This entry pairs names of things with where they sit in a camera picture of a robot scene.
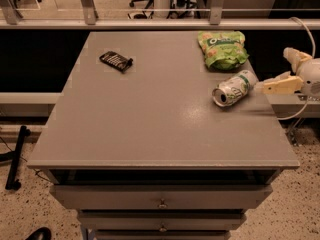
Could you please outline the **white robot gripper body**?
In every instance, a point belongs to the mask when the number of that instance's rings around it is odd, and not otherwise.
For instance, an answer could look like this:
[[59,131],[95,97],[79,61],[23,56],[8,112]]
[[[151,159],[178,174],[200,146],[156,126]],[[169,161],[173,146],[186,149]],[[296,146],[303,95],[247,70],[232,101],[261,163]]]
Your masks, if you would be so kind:
[[320,96],[320,59],[303,62],[297,75],[303,80],[301,92],[308,96]]

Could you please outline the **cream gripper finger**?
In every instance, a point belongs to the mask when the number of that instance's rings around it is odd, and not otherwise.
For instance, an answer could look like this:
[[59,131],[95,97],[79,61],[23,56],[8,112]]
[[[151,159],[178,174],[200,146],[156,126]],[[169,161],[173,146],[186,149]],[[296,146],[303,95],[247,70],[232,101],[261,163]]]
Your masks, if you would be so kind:
[[312,59],[311,55],[290,47],[284,49],[283,57],[291,64],[294,73],[304,62]]
[[303,80],[287,71],[274,78],[258,82],[254,90],[263,94],[293,94],[300,91],[302,87]]

